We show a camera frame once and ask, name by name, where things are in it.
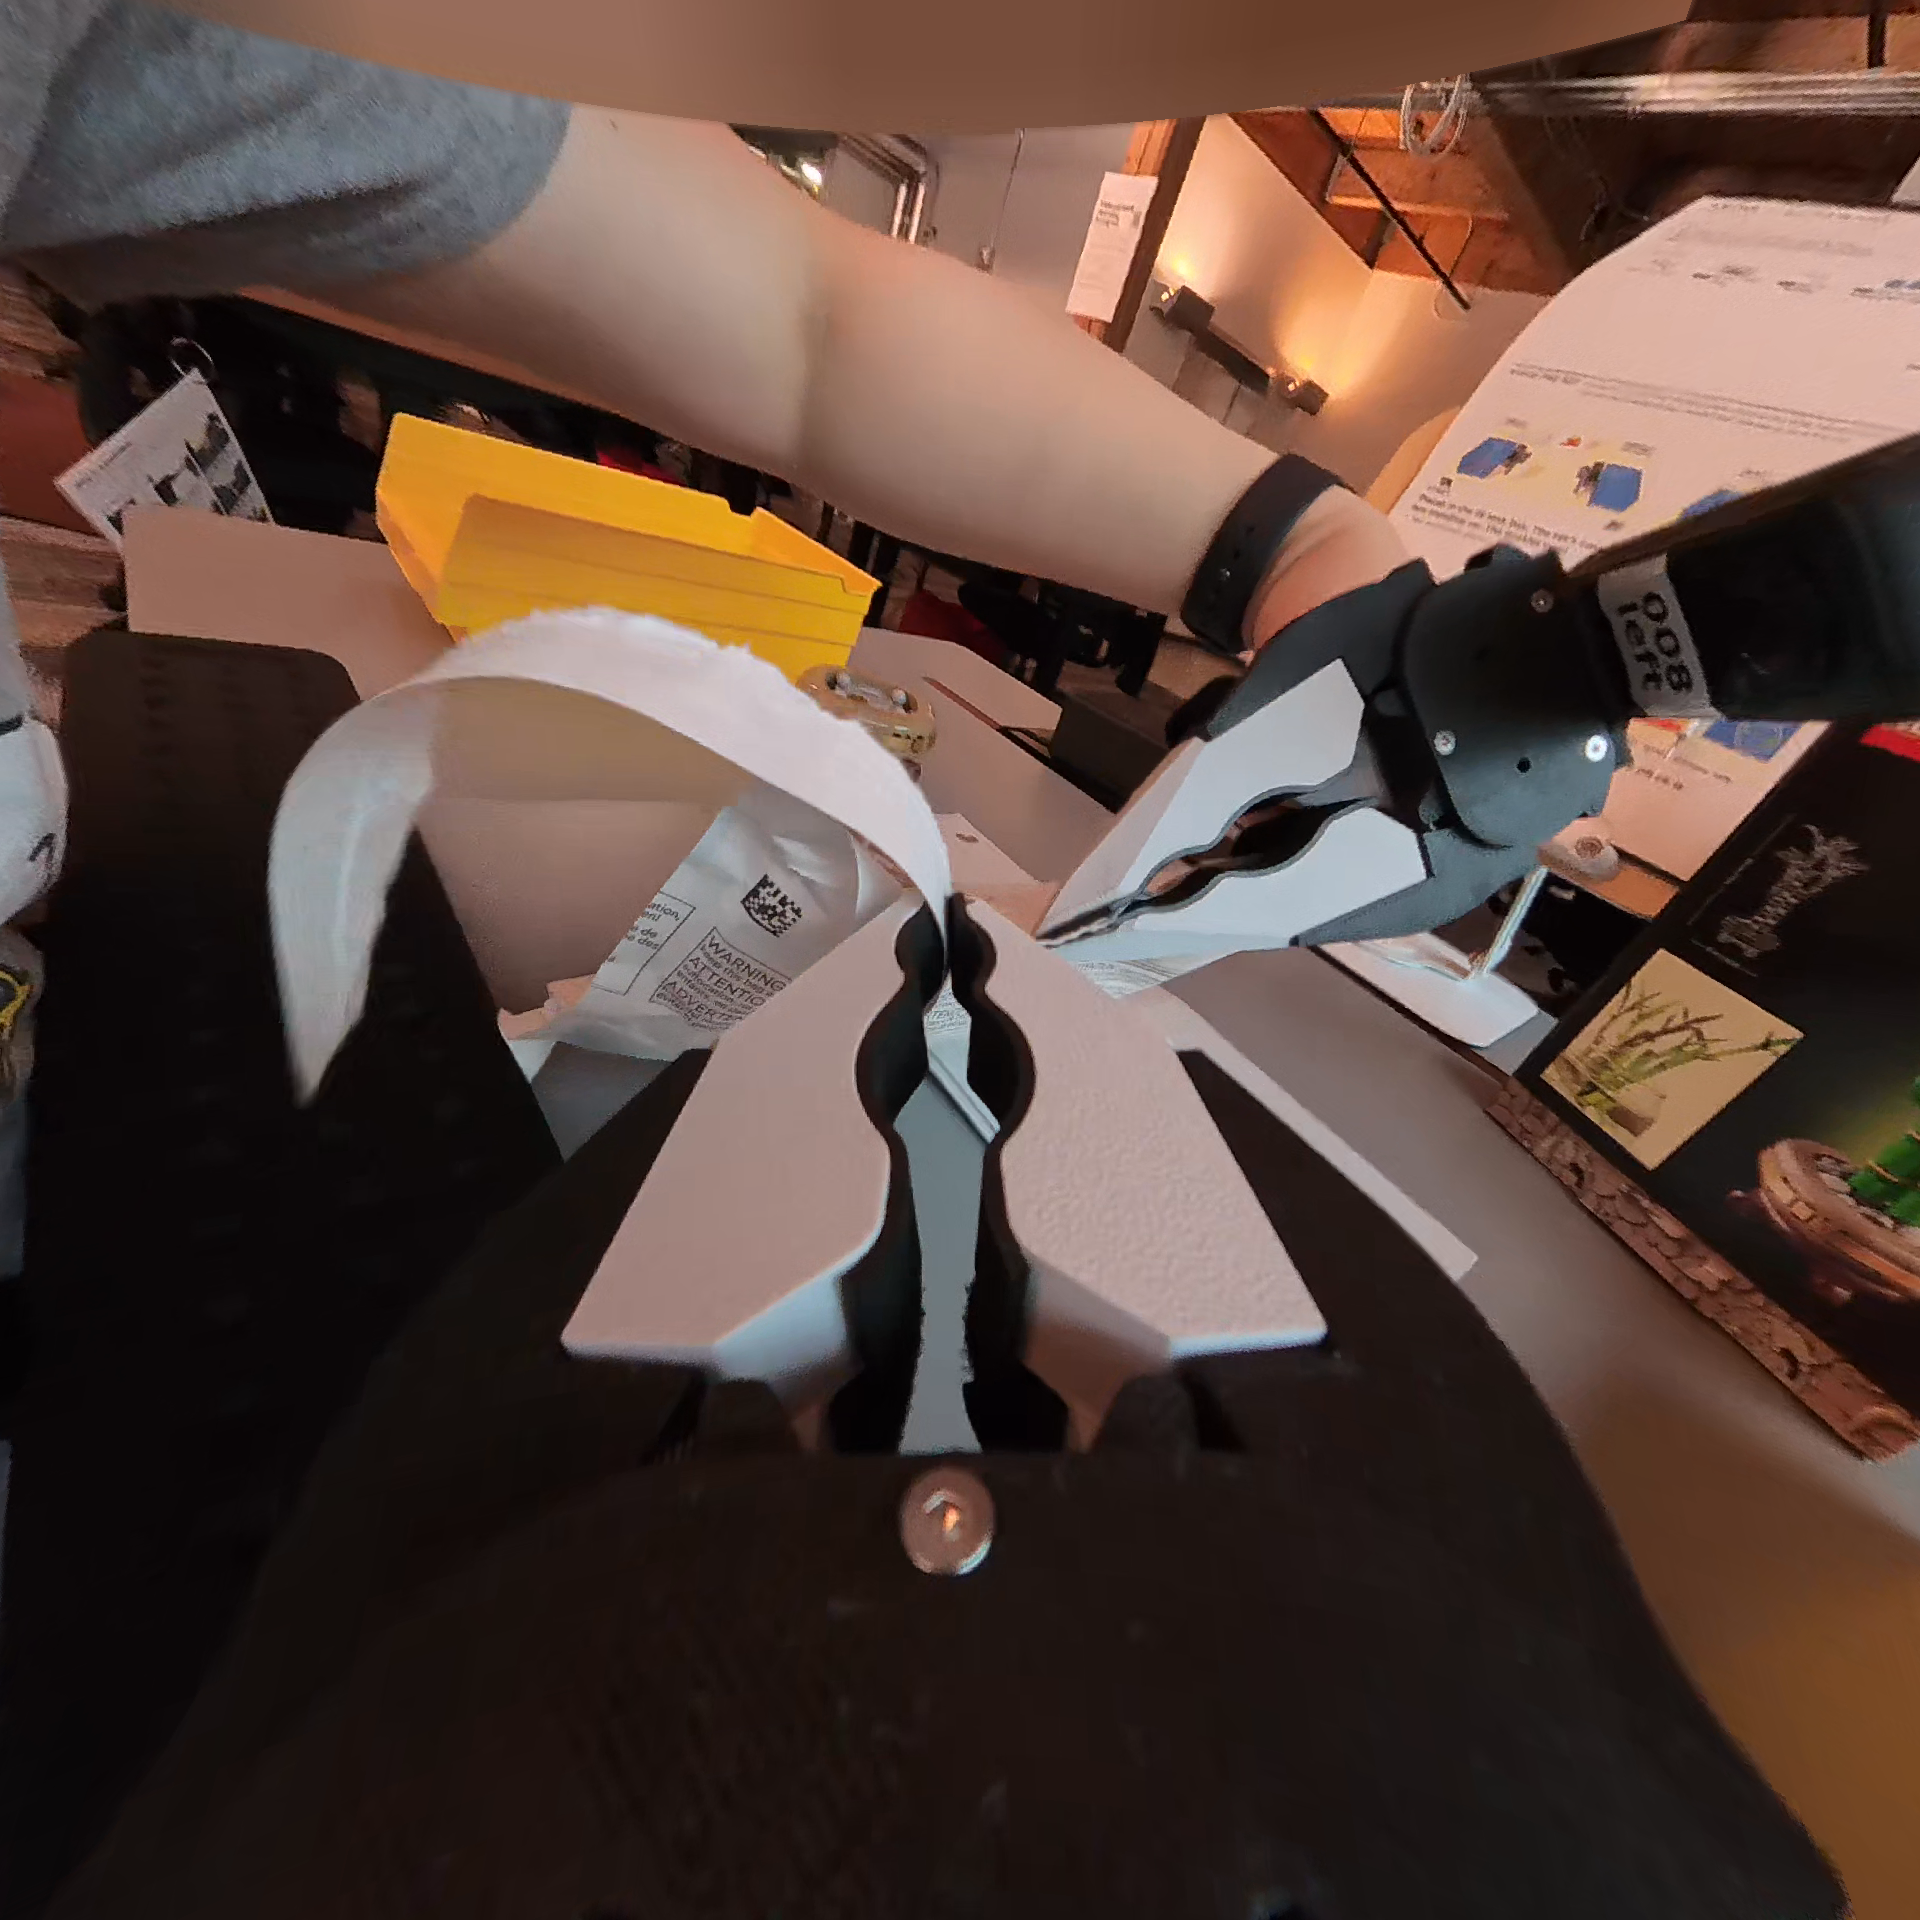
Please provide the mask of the person's left forearm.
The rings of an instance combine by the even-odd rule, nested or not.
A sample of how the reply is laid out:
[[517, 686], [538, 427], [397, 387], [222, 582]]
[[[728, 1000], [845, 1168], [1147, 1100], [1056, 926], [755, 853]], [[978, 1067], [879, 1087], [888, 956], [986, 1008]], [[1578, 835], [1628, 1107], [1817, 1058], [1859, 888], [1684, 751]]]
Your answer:
[[255, 290], [1147, 608], [1182, 606], [1268, 466], [1067, 315], [816, 204], [721, 123], [576, 108], [476, 255]]

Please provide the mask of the white poster stand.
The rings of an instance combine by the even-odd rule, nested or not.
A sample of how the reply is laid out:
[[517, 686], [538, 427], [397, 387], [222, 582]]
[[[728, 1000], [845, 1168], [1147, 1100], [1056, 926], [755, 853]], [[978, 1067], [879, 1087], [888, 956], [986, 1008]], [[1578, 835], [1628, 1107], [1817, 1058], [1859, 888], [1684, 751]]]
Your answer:
[[1418, 933], [1396, 940], [1326, 945], [1323, 956], [1396, 1000], [1442, 1039], [1463, 1048], [1505, 1044], [1542, 1013], [1539, 1000], [1527, 997], [1527, 989], [1499, 967], [1510, 960], [1546, 878], [1546, 869], [1527, 873], [1489, 945], [1476, 952], [1449, 945], [1438, 933]]

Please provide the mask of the grey chicken print shirt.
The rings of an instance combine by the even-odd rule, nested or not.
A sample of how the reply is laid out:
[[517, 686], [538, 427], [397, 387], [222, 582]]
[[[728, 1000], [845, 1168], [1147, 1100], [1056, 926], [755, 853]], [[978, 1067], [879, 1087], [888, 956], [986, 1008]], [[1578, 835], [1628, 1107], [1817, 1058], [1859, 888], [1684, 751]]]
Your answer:
[[476, 255], [572, 108], [161, 3], [0, 7], [0, 255], [75, 306], [322, 290]]

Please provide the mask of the white wall notice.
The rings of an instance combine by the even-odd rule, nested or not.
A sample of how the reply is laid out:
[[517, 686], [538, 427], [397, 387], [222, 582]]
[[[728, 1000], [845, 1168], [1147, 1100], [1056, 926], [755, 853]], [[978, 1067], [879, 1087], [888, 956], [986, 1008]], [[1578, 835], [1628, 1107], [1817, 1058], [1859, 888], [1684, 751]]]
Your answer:
[[1067, 315], [1109, 328], [1134, 270], [1161, 176], [1103, 172]]

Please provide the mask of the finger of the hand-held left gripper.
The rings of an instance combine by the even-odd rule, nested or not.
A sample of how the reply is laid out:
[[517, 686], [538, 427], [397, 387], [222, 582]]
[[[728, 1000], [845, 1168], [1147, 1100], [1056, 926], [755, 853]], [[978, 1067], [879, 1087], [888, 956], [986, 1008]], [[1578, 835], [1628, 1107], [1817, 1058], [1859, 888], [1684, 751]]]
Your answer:
[[1427, 883], [1414, 830], [1373, 807], [1317, 817], [1306, 852], [1268, 869], [1211, 873], [1200, 888], [1096, 904], [1081, 923], [1048, 933], [1068, 956], [1161, 960], [1286, 947], [1354, 910]]
[[1340, 777], [1356, 754], [1360, 692], [1332, 662], [1294, 692], [1272, 696], [1216, 739], [1185, 739], [1118, 810], [1091, 853], [1060, 881], [1034, 935], [1081, 923], [1096, 904], [1164, 898], [1150, 881], [1220, 845], [1268, 797], [1306, 795]]

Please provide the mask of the yellow plastic bin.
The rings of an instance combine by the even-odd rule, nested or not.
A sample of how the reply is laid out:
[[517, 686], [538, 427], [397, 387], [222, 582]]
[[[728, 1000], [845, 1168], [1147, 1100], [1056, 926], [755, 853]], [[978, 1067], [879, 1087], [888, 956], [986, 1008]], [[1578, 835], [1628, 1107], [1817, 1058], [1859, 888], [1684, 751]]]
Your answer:
[[850, 662], [876, 597], [869, 569], [768, 509], [422, 417], [389, 431], [378, 534], [457, 641], [543, 608], [629, 608], [802, 678]]

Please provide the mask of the torn white paper strip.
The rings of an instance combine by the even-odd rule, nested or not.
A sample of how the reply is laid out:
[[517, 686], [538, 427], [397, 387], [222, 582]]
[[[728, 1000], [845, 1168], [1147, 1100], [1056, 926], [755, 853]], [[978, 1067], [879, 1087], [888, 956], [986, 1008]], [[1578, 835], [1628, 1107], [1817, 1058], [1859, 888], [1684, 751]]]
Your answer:
[[902, 761], [745, 643], [633, 608], [543, 608], [349, 710], [283, 781], [273, 830], [267, 902], [296, 1100], [313, 1100], [364, 1013], [425, 797], [721, 807], [747, 781], [869, 843], [945, 933], [948, 852]]

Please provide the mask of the person's left hand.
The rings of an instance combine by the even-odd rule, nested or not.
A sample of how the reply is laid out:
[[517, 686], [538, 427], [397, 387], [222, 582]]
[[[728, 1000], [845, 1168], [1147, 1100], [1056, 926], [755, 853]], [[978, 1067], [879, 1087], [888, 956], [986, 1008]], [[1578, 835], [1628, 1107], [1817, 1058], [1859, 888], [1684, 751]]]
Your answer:
[[1303, 616], [1371, 590], [1405, 563], [1410, 550], [1390, 518], [1354, 490], [1332, 483], [1303, 509], [1263, 569], [1243, 622], [1243, 651], [1263, 651]]

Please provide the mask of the black bamboo set box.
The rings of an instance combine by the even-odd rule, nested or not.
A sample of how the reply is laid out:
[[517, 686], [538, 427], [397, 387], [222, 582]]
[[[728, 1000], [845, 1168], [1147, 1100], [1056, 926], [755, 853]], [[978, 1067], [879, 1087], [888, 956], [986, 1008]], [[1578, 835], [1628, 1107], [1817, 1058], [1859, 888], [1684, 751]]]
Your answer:
[[1920, 732], [1833, 725], [1489, 1120], [1847, 1453], [1920, 1439]]

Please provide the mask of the black wrist band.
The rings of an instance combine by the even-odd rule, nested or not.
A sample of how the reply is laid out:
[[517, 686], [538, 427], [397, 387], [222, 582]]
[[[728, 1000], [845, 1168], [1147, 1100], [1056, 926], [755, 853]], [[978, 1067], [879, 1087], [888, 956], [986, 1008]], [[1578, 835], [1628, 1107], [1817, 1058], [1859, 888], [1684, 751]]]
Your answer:
[[1182, 597], [1182, 627], [1220, 656], [1245, 650], [1245, 616], [1298, 518], [1346, 482], [1286, 451], [1229, 508]]

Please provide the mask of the grey desk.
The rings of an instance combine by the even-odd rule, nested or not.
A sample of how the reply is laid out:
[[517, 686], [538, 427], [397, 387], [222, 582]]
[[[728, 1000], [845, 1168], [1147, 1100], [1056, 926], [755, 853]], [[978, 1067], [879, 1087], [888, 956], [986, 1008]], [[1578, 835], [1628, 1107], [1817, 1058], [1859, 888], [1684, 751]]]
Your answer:
[[1134, 1377], [914, 1572], [885, 1453], [561, 1359], [666, 1070], [378, 1360], [66, 1915], [1847, 1915], [1914, 1534], [1607, 1348], [1542, 1175], [1471, 1289], [1220, 1067], [1332, 1345]]

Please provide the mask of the white laminated tag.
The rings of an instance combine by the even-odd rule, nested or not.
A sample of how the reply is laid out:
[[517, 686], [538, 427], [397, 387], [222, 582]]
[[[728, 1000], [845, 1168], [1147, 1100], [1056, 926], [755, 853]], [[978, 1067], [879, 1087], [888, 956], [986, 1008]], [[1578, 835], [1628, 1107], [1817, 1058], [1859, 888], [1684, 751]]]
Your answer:
[[109, 442], [57, 471], [57, 490], [114, 550], [125, 550], [125, 518], [142, 508], [277, 518], [205, 372], [176, 379]]

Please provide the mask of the white instruction poster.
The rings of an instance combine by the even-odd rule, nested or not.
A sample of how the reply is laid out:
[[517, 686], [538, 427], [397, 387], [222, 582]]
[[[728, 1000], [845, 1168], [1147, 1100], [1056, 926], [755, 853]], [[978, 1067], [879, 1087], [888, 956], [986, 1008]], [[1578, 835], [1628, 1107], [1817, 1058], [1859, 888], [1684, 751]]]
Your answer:
[[1914, 451], [1914, 212], [1706, 196], [1555, 298], [1396, 508], [1410, 563], [1563, 567]]

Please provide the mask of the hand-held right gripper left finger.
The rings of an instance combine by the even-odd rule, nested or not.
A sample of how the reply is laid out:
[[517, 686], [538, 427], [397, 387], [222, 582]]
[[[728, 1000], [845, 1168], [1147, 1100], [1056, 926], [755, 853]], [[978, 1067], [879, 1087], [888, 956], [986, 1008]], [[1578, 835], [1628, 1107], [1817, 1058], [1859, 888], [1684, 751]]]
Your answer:
[[924, 1359], [898, 1118], [943, 982], [945, 923], [906, 898], [697, 1058], [561, 1348], [750, 1377], [840, 1447], [898, 1447]]

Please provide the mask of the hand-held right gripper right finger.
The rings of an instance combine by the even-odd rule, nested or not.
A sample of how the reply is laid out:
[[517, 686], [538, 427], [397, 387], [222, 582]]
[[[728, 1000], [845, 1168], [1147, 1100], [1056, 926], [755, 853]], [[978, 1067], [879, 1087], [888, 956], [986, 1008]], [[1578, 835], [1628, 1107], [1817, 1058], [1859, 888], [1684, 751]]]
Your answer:
[[1150, 1021], [973, 898], [948, 902], [948, 989], [994, 1118], [961, 1320], [978, 1447], [1088, 1447], [1134, 1377], [1326, 1341]]

